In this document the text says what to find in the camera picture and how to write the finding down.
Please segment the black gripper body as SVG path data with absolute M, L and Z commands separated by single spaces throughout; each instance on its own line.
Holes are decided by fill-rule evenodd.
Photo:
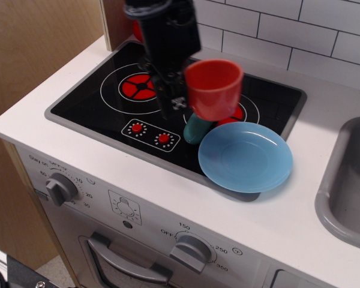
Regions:
M 201 50 L 193 1 L 125 1 L 124 13 L 138 22 L 146 58 L 165 78 L 181 74 Z

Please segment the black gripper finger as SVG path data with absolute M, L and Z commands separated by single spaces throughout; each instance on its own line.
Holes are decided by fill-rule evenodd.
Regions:
M 171 99 L 170 88 L 158 76 L 151 76 L 152 84 L 157 96 L 158 106 L 164 119 L 170 119 L 173 116 L 173 103 Z
M 170 83 L 170 102 L 173 110 L 183 110 L 188 107 L 188 95 L 185 77 L 183 74 L 176 76 Z

